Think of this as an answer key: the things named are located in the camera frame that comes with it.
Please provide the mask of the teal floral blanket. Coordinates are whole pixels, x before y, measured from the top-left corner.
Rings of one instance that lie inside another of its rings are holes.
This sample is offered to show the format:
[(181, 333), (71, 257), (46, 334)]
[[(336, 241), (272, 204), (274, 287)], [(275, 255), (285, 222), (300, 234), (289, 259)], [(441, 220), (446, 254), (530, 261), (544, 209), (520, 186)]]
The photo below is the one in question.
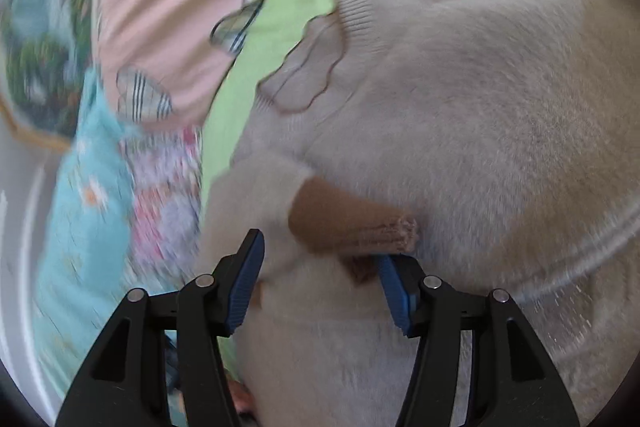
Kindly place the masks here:
[(75, 139), (58, 167), (32, 305), (36, 357), (58, 400), (130, 288), (171, 288), (134, 272), (129, 259), (134, 178), (120, 144), (139, 133), (114, 116), (99, 69), (88, 68)]

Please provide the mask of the framed landscape painting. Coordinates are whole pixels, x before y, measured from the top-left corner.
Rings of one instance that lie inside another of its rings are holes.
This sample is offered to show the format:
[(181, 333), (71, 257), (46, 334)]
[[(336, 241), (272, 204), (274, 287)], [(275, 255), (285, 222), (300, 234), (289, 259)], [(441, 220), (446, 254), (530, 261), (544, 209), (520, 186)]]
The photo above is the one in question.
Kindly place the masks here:
[(93, 0), (1, 0), (1, 114), (18, 139), (65, 150), (92, 63)]

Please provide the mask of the purple floral ruffled cloth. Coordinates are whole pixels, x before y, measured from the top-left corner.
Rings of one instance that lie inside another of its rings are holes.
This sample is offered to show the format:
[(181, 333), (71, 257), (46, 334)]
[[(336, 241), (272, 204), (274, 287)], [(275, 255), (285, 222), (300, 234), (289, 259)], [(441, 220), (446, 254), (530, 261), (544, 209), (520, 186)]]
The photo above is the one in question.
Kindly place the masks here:
[(122, 142), (132, 174), (129, 265), (139, 280), (187, 280), (200, 238), (202, 132), (189, 126)]

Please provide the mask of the beige knit sweater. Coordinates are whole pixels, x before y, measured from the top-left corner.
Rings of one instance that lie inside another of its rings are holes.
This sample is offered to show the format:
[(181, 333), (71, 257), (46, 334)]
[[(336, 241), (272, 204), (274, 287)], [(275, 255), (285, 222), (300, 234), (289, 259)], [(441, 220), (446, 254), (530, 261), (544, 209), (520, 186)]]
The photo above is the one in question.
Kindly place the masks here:
[(379, 254), (509, 291), (580, 425), (639, 351), (639, 0), (335, 0), (258, 83), (198, 265), (265, 236), (236, 335), (264, 426), (390, 426)]

